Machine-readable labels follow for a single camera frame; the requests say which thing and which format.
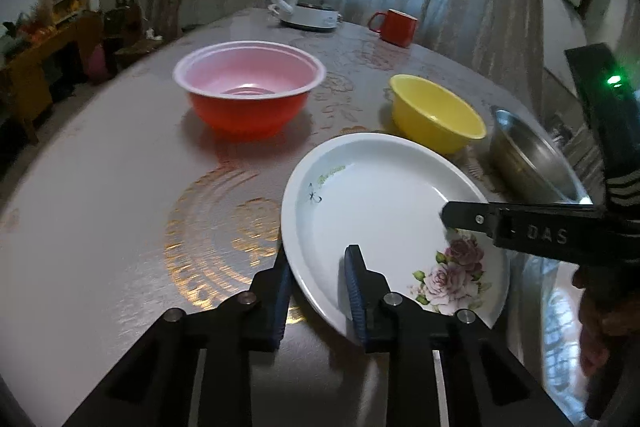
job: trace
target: red bowl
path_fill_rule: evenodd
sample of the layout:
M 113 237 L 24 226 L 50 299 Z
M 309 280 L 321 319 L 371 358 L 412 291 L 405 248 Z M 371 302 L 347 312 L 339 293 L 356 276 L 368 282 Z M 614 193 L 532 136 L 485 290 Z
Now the red bowl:
M 174 68 L 196 114 L 236 141 L 276 134 L 304 107 L 326 75 L 313 55 L 292 46 L 235 41 L 207 46 Z

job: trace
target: wooden furniture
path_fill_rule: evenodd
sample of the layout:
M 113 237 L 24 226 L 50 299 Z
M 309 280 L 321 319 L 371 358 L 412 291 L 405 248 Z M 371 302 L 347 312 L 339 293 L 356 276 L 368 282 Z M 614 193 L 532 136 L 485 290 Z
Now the wooden furniture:
M 55 0 L 52 21 L 56 26 L 80 14 L 86 7 L 86 0 Z
M 142 38 L 133 45 L 116 51 L 115 55 L 120 67 L 129 67 L 142 57 L 182 36 L 182 30 L 178 24 L 181 2 L 182 0 L 147 0 L 145 17 L 148 29 L 152 29 L 154 35 L 162 36 L 162 40 Z
M 114 8 L 104 13 L 104 48 L 107 69 L 116 75 L 124 69 L 129 56 L 116 56 L 116 52 L 128 48 L 142 39 L 142 10 L 138 4 Z
M 30 142 L 38 141 L 33 120 L 52 103 L 42 61 L 75 42 L 82 66 L 86 68 L 101 38 L 100 15 L 88 13 L 60 27 L 43 42 L 19 53 L 0 70 L 0 97 L 12 117 L 22 125 Z

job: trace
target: chair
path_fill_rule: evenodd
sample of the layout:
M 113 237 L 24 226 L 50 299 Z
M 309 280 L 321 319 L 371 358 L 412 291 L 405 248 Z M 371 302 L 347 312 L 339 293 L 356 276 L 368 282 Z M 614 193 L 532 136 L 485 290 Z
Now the chair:
M 142 38 L 133 45 L 116 51 L 114 55 L 120 67 L 129 67 L 142 57 L 182 36 L 182 30 L 178 24 L 181 2 L 182 0 L 147 0 L 145 10 L 147 29 L 152 29 L 156 36 L 162 36 L 162 40 Z

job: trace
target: floor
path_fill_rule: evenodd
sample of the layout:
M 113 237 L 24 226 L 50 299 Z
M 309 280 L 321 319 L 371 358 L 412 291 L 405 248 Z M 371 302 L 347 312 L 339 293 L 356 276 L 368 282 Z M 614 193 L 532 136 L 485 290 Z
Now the floor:
M 0 129 L 0 212 L 18 186 L 22 175 L 27 172 L 31 163 L 36 160 L 40 151 L 49 145 L 58 131 L 75 115 L 77 115 L 108 82 L 93 86 L 76 84 L 71 96 L 53 104 L 52 108 L 42 115 L 42 122 L 36 127 L 39 142 L 29 144 L 22 130 L 13 122 L 7 122 Z

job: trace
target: plate rim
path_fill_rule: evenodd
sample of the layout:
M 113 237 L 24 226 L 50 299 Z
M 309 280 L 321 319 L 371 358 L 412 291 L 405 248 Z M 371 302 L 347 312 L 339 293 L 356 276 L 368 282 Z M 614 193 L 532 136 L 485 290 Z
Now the plate rim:
M 339 309 L 329 302 L 329 299 L 326 298 L 317 285 L 311 269 L 309 269 L 308 265 L 305 263 L 302 255 L 301 242 L 298 237 L 296 220 L 296 199 L 304 182 L 304 177 L 310 167 L 313 166 L 319 158 L 327 154 L 332 149 L 353 142 L 392 142 L 402 147 L 409 147 L 417 150 L 453 171 L 453 173 L 456 174 L 458 178 L 468 185 L 468 187 L 476 194 L 479 198 L 479 202 L 488 203 L 488 201 L 480 192 L 480 189 L 478 189 L 478 187 L 449 160 L 427 147 L 391 134 L 351 133 L 344 136 L 337 136 L 313 148 L 302 158 L 302 160 L 298 162 L 287 181 L 284 196 L 282 197 L 282 206 L 280 208 L 280 233 L 287 261 L 289 262 L 289 267 L 293 276 L 296 278 L 296 282 L 300 286 L 300 290 L 302 290 L 306 300 L 311 304 L 311 306 L 313 306 L 314 310 L 338 333 L 351 341 L 357 342 L 353 328 L 351 327 L 353 323 L 348 320 Z M 505 265 L 505 269 L 508 273 L 508 266 Z M 507 276 L 507 290 L 508 287 L 509 277 Z M 502 305 L 500 306 L 500 309 L 504 308 L 506 293 L 507 292 L 505 292 L 504 298 L 501 299 Z

